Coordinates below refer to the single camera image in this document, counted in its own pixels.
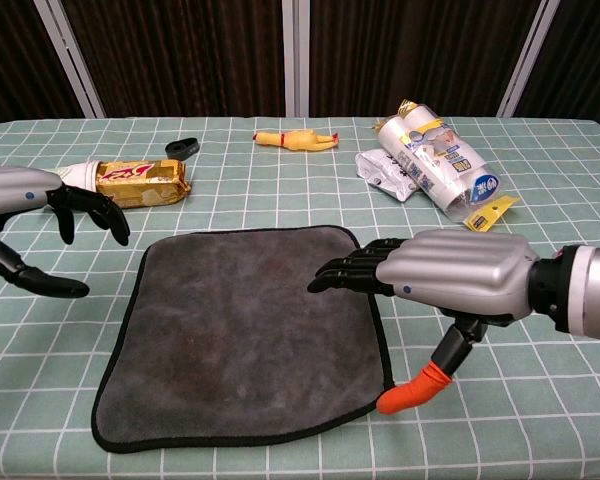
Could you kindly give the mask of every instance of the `gold snack wrapper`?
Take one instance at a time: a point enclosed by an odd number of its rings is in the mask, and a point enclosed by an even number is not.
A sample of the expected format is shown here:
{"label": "gold snack wrapper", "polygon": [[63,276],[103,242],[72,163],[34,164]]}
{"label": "gold snack wrapper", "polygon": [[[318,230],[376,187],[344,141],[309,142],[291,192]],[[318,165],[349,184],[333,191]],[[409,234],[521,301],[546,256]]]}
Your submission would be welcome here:
{"label": "gold snack wrapper", "polygon": [[185,169],[179,160],[101,163],[96,172],[96,190],[121,208],[169,205],[191,191]]}

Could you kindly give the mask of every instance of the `black rubber band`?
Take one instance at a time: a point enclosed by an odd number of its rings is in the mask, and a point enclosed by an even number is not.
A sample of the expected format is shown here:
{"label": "black rubber band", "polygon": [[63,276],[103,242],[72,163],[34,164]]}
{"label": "black rubber band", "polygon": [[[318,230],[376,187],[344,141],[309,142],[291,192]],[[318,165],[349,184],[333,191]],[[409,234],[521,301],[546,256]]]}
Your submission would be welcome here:
{"label": "black rubber band", "polygon": [[183,162],[191,155],[198,153],[199,150],[200,144],[198,143],[198,139],[193,137],[171,142],[164,149],[168,159],[181,160]]}

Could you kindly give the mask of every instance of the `orange fingertip cover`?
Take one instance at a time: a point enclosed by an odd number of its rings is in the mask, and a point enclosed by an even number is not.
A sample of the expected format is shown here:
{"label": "orange fingertip cover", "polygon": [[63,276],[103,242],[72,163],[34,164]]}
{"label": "orange fingertip cover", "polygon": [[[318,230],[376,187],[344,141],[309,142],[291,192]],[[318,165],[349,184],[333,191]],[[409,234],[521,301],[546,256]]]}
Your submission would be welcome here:
{"label": "orange fingertip cover", "polygon": [[384,392],[376,402],[380,413],[391,414],[428,402],[451,383],[451,377],[435,363],[429,362],[418,376],[406,385]]}

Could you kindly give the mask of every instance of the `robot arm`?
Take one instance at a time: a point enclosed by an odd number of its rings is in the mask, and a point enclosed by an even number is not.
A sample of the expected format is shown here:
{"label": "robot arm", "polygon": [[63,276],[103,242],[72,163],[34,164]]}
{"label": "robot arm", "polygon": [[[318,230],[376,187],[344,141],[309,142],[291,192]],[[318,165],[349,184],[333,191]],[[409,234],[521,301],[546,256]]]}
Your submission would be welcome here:
{"label": "robot arm", "polygon": [[376,240],[331,260],[308,290],[327,288],[397,295],[455,318],[420,375],[380,397],[382,413],[440,392],[488,325],[507,326],[535,310],[559,331],[600,339],[600,249],[593,247],[569,246],[540,259],[519,235],[425,231],[411,240]]}
{"label": "robot arm", "polygon": [[[128,244],[130,231],[124,214],[104,195],[67,186],[58,175],[42,170],[0,167],[0,232],[11,217],[47,204],[58,218],[60,236],[68,244],[73,242],[75,228],[71,209],[86,211],[96,225],[110,229],[118,243]],[[50,276],[26,265],[1,241],[0,275],[38,295],[78,298],[89,293],[82,282]]]}

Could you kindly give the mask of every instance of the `microfiber cloth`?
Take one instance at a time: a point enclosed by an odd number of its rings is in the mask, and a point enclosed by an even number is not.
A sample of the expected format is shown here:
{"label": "microfiber cloth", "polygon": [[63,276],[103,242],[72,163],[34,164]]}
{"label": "microfiber cloth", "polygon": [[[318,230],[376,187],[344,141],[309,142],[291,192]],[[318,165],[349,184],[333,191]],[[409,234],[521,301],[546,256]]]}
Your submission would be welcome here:
{"label": "microfiber cloth", "polygon": [[307,292],[316,270],[357,247],[332,226],[151,245],[96,395],[98,444],[267,445],[371,411],[393,386],[374,297]]}

